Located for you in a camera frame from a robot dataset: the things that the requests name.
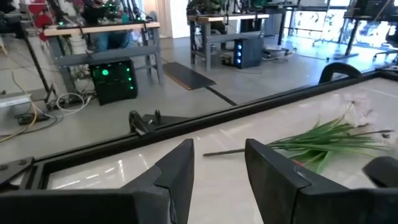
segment white flower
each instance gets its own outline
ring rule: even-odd
[[[345,103],[342,110],[345,111],[345,121],[354,126],[374,124],[377,114],[371,109],[371,104],[366,94],[344,95]]]

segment gray floor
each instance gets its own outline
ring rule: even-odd
[[[18,87],[12,81],[10,68],[18,83],[26,90],[42,88],[35,67],[27,53],[23,42],[8,39],[7,49],[9,57],[0,57],[0,90],[17,92]],[[65,92],[62,79],[52,65],[49,50],[40,48],[39,41],[32,38],[39,62],[44,68],[46,79],[53,83],[58,92]],[[275,39],[267,39],[266,43],[276,43]],[[325,44],[312,47],[311,41],[306,39],[289,39],[286,47],[297,47],[298,51],[289,58],[288,62],[280,63],[268,61],[260,67],[237,70],[224,67],[215,57],[212,71],[205,71],[203,61],[197,60],[195,66],[190,65],[189,39],[162,39],[162,56],[164,63],[178,62],[217,82],[212,87],[236,103],[244,103],[261,97],[291,90],[305,85],[317,83],[325,65],[332,62],[325,60],[327,55],[333,55],[338,46]],[[373,54],[377,50],[355,48],[360,52],[359,57],[350,58],[348,63],[362,71],[385,64],[384,57],[376,63],[372,62]],[[135,59],[136,65],[142,59]],[[99,106],[97,101],[91,102],[84,110],[67,116],[60,124],[36,133],[18,136],[0,143],[0,162],[7,162],[27,156],[41,157],[54,154],[90,143],[104,141],[128,133],[127,115],[131,110],[141,114],[153,113],[160,110],[164,115],[192,117],[214,110],[220,110],[230,105],[207,89],[187,91],[174,81],[165,77],[165,85],[157,83],[155,71],[152,79],[148,79],[144,71],[137,72],[139,83],[139,97],[135,100],[125,100]],[[86,88],[87,82],[82,80],[76,84]],[[0,108],[0,134],[9,134],[20,127],[13,119],[15,114],[23,113],[29,105]],[[34,128],[48,123],[35,124]]]

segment workbench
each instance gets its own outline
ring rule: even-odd
[[[235,15],[228,16],[229,21],[236,21],[242,19],[267,19],[268,14],[246,14],[246,15]],[[217,54],[217,52],[211,52],[211,44],[233,41],[235,39],[247,38],[249,36],[255,37],[260,36],[261,31],[245,32],[238,34],[225,34],[225,35],[212,35],[211,34],[211,23],[212,22],[226,22],[227,17],[223,15],[201,15],[201,16],[188,16],[190,24],[190,46],[191,46],[191,64],[195,64],[195,56],[203,57],[206,61],[206,70],[211,69],[211,55]],[[195,23],[201,24],[201,45],[203,50],[197,49],[195,43]]]
[[[344,54],[334,55],[334,59],[336,59],[336,60],[346,59],[346,58],[355,57],[355,56],[359,55],[359,53],[351,53],[351,50],[353,49],[355,36],[356,36],[357,31],[358,31],[358,27],[359,27],[359,22],[360,21],[398,22],[398,16],[392,15],[392,16],[389,16],[389,17],[383,17],[383,18],[378,19],[378,18],[374,18],[374,17],[371,17],[371,16],[354,16],[354,15],[350,15],[349,13],[345,12],[344,13],[344,24],[343,24],[343,27],[342,27],[341,32],[340,32],[338,43],[340,43],[340,41],[341,41],[341,36],[342,36],[343,31],[345,29],[347,29],[347,25],[349,24],[349,21],[354,21],[353,30],[351,31],[351,35],[349,37],[347,48],[346,48]]]
[[[50,26],[44,30],[44,35],[48,38],[49,44],[52,49],[54,56],[54,62],[58,66],[59,72],[63,78],[67,91],[75,93],[76,88],[73,77],[70,73],[70,66],[82,65],[82,64],[94,64],[94,63],[107,63],[117,62],[118,60],[124,60],[130,57],[145,56],[146,65],[143,67],[135,68],[146,69],[147,75],[151,76],[151,68],[157,70],[157,78],[161,85],[164,84],[164,72],[162,66],[162,57],[160,50],[160,38],[159,38],[159,27],[158,22],[148,22],[144,24],[120,24],[120,25],[109,25],[109,26],[95,26],[95,27],[73,27],[68,29],[58,29],[57,26]],[[146,35],[145,28],[151,32],[153,37],[153,44],[149,44],[149,37]],[[110,49],[104,52],[95,52],[92,54],[76,54],[66,55],[62,48],[60,36],[62,35],[73,35],[73,34],[90,34],[96,32],[110,32],[118,30],[141,30],[141,37],[143,46],[126,48],[126,49]],[[155,55],[155,65],[151,64],[150,55]]]

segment gray metal table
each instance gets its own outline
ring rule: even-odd
[[[159,37],[158,22],[149,22],[146,24],[146,28],[152,31],[153,44],[149,45],[149,41],[145,34],[143,24],[121,24],[113,26],[98,26],[98,27],[84,27],[84,28],[72,28],[72,29],[57,29],[57,26],[50,26],[44,30],[44,35],[48,38],[49,44],[52,49],[54,56],[54,62],[58,66],[60,74],[63,78],[63,82],[70,93],[76,92],[75,83],[70,73],[69,66],[91,64],[98,62],[114,62],[119,58],[122,60],[129,57],[145,56],[146,65],[137,69],[146,69],[147,75],[151,76],[151,68],[154,67],[157,70],[157,78],[161,85],[164,84],[164,71],[162,65],[161,48],[160,48],[160,37]],[[90,34],[95,32],[109,32],[118,30],[133,30],[140,29],[143,46],[134,47],[133,49],[111,49],[104,52],[96,52],[92,54],[76,54],[76,55],[65,55],[62,48],[60,36],[61,35],[72,35],[72,34]],[[155,55],[155,65],[150,62],[150,55]]]
[[[258,19],[268,18],[268,14],[258,14]],[[241,19],[255,19],[256,15],[237,15],[229,16],[229,21],[241,20]],[[195,64],[195,56],[203,57],[206,60],[206,70],[211,69],[211,44],[233,41],[235,39],[248,37],[249,35],[255,37],[261,34],[261,31],[245,32],[243,34],[225,34],[225,35],[212,35],[211,34],[211,23],[222,22],[226,19],[225,16],[188,16],[190,24],[190,46],[191,46],[191,64]],[[202,36],[202,47],[203,51],[199,51],[196,48],[195,43],[195,23],[201,24],[201,36]]]

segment chair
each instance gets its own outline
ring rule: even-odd
[[[387,35],[386,35],[386,41],[387,41],[388,44],[391,44],[391,46],[392,46],[393,48],[398,48],[398,32],[397,32],[397,28],[396,28],[394,34],[392,34],[392,35],[389,35],[390,29],[389,29],[389,32],[388,32]],[[398,49],[397,49],[397,50],[388,50],[388,51],[386,51],[386,52],[379,52],[379,53],[376,53],[376,54],[373,56],[373,60],[377,59],[377,56],[378,56],[378,55],[382,55],[382,54],[385,54],[386,57],[387,57],[389,54],[398,54]]]
[[[319,84],[332,81],[333,75],[335,73],[341,73],[351,78],[358,78],[362,75],[362,73],[358,69],[351,65],[343,62],[335,62],[325,66],[325,68],[322,70]]]

